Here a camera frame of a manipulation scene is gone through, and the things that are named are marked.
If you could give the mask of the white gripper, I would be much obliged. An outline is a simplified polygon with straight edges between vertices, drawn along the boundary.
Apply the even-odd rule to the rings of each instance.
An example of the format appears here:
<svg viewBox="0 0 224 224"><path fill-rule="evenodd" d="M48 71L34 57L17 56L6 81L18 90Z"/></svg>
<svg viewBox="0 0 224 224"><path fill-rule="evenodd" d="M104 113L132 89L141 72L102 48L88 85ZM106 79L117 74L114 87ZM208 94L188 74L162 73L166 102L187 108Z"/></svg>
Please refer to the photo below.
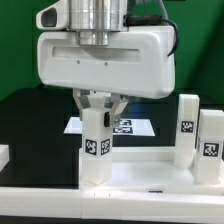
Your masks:
<svg viewBox="0 0 224 224"><path fill-rule="evenodd" d="M38 74L46 85L73 89L82 118L90 91L106 99L105 127L118 127L129 96L159 99L175 87L170 26L131 27L110 35L107 46L79 46L74 32L44 32L37 44Z"/></svg>

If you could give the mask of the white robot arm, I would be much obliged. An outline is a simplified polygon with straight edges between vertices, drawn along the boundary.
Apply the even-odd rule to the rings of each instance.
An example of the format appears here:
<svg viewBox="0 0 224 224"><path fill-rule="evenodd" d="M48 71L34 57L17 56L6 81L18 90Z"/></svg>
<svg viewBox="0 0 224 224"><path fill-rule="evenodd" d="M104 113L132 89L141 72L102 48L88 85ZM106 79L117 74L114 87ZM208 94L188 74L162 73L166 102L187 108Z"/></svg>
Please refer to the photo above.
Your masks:
<svg viewBox="0 0 224 224"><path fill-rule="evenodd" d="M178 28L160 16L134 16L128 0L58 0L36 15L38 74L72 88L79 108L90 91L160 99L175 86Z"/></svg>

